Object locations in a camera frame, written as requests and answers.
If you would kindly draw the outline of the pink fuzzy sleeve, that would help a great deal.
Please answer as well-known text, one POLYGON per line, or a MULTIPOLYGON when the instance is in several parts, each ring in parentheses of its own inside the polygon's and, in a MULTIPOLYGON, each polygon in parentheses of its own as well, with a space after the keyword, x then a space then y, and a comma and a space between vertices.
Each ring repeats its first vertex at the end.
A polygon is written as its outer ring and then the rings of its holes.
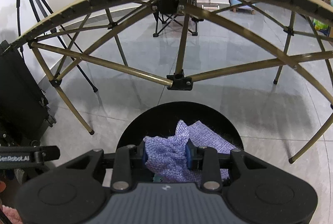
POLYGON ((13 223, 13 224, 22 224, 21 217, 18 214, 18 211, 14 208, 1 205, 1 211, 6 215, 6 217, 13 223))

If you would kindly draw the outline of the black round trash bin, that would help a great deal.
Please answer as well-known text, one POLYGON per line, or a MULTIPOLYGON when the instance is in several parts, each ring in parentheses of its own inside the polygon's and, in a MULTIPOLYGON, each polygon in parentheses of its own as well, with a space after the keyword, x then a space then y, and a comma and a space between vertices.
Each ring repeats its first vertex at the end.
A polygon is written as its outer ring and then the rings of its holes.
POLYGON ((200 103, 173 101, 148 109, 122 133, 117 147, 145 142, 148 161, 133 175, 138 181, 200 183, 201 172, 187 168, 186 143, 219 153, 243 149, 241 137, 219 111, 200 103))

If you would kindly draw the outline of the purple knit cloth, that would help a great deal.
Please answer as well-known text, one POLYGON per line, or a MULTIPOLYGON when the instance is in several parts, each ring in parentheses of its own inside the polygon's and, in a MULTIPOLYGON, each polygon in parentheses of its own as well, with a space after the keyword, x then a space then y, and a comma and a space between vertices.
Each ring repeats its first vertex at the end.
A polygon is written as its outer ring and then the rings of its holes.
POLYGON ((189 139, 196 147, 212 147, 218 153, 229 154, 232 149, 236 149, 236 146, 200 121, 188 126, 180 120, 173 136, 167 138, 146 136, 143 139, 148 155, 146 167, 154 173, 154 182, 200 183, 201 171, 189 170, 186 166, 185 145, 189 139))

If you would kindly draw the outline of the blue pet feeder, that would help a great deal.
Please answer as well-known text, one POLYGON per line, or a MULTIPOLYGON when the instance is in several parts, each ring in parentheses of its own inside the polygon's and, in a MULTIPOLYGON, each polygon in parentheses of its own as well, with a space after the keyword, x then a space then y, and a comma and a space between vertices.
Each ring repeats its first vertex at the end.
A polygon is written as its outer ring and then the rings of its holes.
POLYGON ((251 7, 248 6, 247 4, 242 4, 241 1, 239 0, 229 0, 230 6, 232 7, 231 11, 232 12, 237 12, 237 11, 248 11, 252 15, 254 15, 256 12, 255 10, 251 7))

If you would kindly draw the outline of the black folding chair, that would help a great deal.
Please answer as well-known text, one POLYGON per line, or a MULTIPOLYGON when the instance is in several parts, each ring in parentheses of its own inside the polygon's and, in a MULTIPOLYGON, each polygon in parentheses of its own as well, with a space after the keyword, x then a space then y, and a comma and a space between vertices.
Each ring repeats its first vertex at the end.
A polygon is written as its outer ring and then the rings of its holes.
POLYGON ((160 0, 154 4, 157 10, 153 13, 155 18, 155 32, 152 35, 154 38, 158 37, 161 32, 171 23, 183 26, 179 21, 176 20, 180 14, 177 12, 180 0, 160 0))

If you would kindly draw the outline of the white mop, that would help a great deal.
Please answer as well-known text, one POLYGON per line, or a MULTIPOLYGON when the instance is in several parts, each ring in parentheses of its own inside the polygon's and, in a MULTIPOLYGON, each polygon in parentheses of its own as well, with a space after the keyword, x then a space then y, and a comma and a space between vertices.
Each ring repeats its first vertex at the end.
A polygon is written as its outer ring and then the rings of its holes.
POLYGON ((223 0, 196 0, 197 6, 201 8, 213 8, 219 10, 224 1, 223 0))

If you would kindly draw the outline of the green snack bag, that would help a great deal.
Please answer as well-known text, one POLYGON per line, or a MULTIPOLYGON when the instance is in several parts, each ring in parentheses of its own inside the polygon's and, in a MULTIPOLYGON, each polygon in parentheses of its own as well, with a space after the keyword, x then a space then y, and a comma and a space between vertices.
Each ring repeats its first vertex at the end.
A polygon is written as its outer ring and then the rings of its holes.
POLYGON ((312 24, 317 31, 322 31, 323 33, 326 33, 329 30, 329 26, 317 19, 313 19, 312 24))

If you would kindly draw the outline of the black suitcase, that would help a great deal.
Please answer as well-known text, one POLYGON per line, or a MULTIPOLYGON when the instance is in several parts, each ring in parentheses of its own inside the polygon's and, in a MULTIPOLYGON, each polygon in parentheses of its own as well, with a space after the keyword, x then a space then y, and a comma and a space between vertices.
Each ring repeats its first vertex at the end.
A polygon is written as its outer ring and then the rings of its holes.
POLYGON ((1 146, 39 146, 42 131, 56 121, 23 58, 8 47, 1 42, 1 146))

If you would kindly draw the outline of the tan folding slat table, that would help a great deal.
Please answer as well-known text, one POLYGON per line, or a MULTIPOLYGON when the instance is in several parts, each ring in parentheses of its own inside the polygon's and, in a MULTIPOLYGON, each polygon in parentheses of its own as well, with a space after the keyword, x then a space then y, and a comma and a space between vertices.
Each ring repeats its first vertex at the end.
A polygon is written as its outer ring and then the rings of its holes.
POLYGON ((264 19, 269 19, 280 27, 286 36, 283 47, 278 47, 272 40, 226 18, 224 13, 232 9, 229 0, 223 0, 224 3, 219 10, 198 7, 196 0, 180 0, 177 8, 180 15, 176 17, 176 20, 183 26, 171 22, 156 37, 158 39, 174 38, 173 46, 177 51, 174 73, 166 77, 134 68, 130 62, 125 60, 116 63, 97 56, 97 52, 101 51, 109 41, 115 41, 120 56, 124 56, 121 41, 126 35, 132 35, 134 25, 149 18, 152 20, 152 27, 155 28, 153 13, 157 10, 154 4, 158 1, 160 0, 77 0, 39 21, 10 43, 7 51, 23 46, 28 46, 33 51, 50 84, 89 134, 94 134, 94 129, 81 116, 62 89, 63 79, 76 68, 76 65, 81 63, 90 63, 128 74, 174 91, 190 91, 195 83, 214 78, 269 68, 282 70, 286 67, 302 76, 327 101, 332 101, 332 93, 304 68, 304 64, 307 62, 324 61, 327 70, 331 72, 332 52, 320 45, 319 51, 316 53, 298 55, 288 53, 291 39, 295 36, 314 38, 319 44, 325 40, 325 37, 319 35, 315 30, 308 33, 298 31, 294 26, 296 16, 301 16, 307 22, 317 19, 326 24, 332 24, 332 7, 323 0, 239 0, 242 4, 251 6, 264 19), (243 38, 270 54, 270 58, 187 74, 184 69, 185 58, 190 48, 196 45, 197 38, 203 35, 208 23, 215 24, 222 29, 226 41, 243 38), (79 52, 74 45, 71 49, 65 49, 56 37, 61 36, 64 43, 69 45, 71 40, 66 34, 73 37, 77 32, 79 34, 76 43, 83 53, 79 52), (54 78, 63 56, 67 56, 66 62, 60 75, 54 78))

